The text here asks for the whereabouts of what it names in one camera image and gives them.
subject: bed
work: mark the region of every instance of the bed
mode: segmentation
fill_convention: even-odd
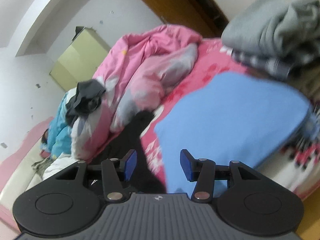
[[[218,51],[219,54],[224,57],[224,59],[219,59],[221,62],[221,64],[219,65],[212,64],[208,67],[202,66],[202,69],[198,71],[198,76],[192,77],[192,75],[195,75],[195,70],[197,68],[196,63],[193,72],[188,76],[187,79],[197,78],[198,80],[202,79],[202,81],[194,83],[185,82],[187,79],[182,81],[172,91],[172,93],[162,101],[161,106],[155,111],[154,119],[141,134],[141,143],[145,151],[149,169],[165,185],[168,185],[168,181],[164,162],[168,162],[168,159],[163,156],[163,149],[160,146],[158,138],[159,131],[157,133],[157,127],[159,129],[159,123],[163,119],[165,119],[165,117],[167,117],[169,113],[172,113],[172,109],[176,107],[177,103],[180,103],[180,101],[182,101],[184,96],[198,90],[201,87],[206,86],[206,82],[208,83],[215,75],[221,74],[223,72],[236,72],[240,74],[243,74],[245,72],[245,68],[241,65],[230,63],[229,60],[231,59],[229,55],[231,54],[231,51],[229,50],[229,48],[222,46],[219,39],[216,39],[216,41],[210,43],[210,45],[204,45],[204,48],[202,49],[201,47],[199,47],[199,50],[203,51],[199,51],[198,62],[203,60],[203,57],[210,57],[210,53],[214,54],[214,51]],[[169,125],[169,122],[164,124],[167,130],[170,129],[168,127]],[[162,129],[160,133],[168,132],[165,129]],[[273,154],[270,154],[269,152],[269,154],[266,155],[266,158],[263,159],[263,162],[260,162],[260,164],[255,168],[262,174],[296,193],[302,200],[306,199],[320,185],[320,166],[318,165],[318,156],[313,155],[309,164],[305,168],[302,165],[296,164],[296,160],[294,158],[292,159],[292,157],[290,156],[290,151],[280,151],[279,147],[278,149],[274,150],[275,151]]]

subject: pillow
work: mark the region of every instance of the pillow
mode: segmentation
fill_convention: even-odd
[[[288,85],[225,72],[186,95],[155,126],[169,193],[192,194],[180,150],[218,165],[239,160],[256,167],[281,147],[310,113],[308,100]],[[216,182],[215,192],[225,185]]]

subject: gray blanket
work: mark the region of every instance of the gray blanket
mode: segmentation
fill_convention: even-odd
[[[222,34],[224,45],[305,65],[320,56],[319,0],[257,0]]]

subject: ceiling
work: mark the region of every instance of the ceiling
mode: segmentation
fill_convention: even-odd
[[[34,0],[0,0],[0,48],[9,44],[20,20]]]

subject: pink bedsheet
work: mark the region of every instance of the pink bedsheet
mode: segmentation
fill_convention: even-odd
[[[86,119],[78,118],[73,126],[71,151],[75,157],[90,160],[104,148],[119,101],[145,59],[177,51],[201,40],[198,33],[179,25],[162,25],[143,34],[128,34],[119,39],[93,76],[106,88],[101,107]]]

